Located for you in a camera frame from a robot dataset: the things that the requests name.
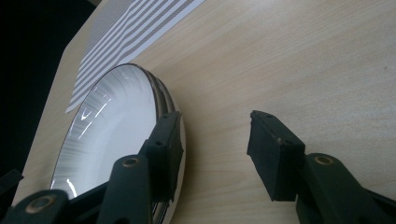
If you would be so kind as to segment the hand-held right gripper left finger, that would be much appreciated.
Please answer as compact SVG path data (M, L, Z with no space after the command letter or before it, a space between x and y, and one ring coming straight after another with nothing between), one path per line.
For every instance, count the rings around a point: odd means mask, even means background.
M184 153L180 120L178 111L163 115L138 154L115 162L96 224L152 224L153 205L175 199Z

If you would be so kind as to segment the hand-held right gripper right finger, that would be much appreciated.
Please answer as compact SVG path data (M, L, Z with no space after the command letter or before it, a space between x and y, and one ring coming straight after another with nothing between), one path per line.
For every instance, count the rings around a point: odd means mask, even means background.
M276 116L250 117L247 154L270 199L296 203L300 224L393 224L393 200L365 189L335 157L305 153Z

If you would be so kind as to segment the white plate with dark rim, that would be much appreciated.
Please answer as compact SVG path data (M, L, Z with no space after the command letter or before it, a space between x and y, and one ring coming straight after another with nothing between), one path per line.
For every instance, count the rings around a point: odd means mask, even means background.
M186 140L184 121L170 91L148 70L146 70L146 74L153 89L157 121L162 122L167 114L178 113L178 122L173 126L172 141L167 149L169 151L168 155L174 160L173 163L169 164L169 171L172 171L172 175L168 176L168 173L164 171L164 167L160 166L158 162L151 165L151 168L156 171L152 184L161 194L165 193L163 197L160 197L159 193L154 195L153 224L169 224L177 208L185 172Z
M136 154L156 122L157 102L149 74L134 64L111 69L80 105L50 187L73 199L107 182L114 162Z

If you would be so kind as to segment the brown and white striped placemat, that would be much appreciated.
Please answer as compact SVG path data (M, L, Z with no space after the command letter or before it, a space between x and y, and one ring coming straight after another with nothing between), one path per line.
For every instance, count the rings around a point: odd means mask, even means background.
M205 0L108 0L92 23L67 111L111 68L128 63Z

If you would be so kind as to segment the black board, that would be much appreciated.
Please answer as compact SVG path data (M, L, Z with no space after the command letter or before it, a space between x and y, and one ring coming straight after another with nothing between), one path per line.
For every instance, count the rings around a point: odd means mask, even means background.
M0 0L0 176L21 171L66 45L89 0Z

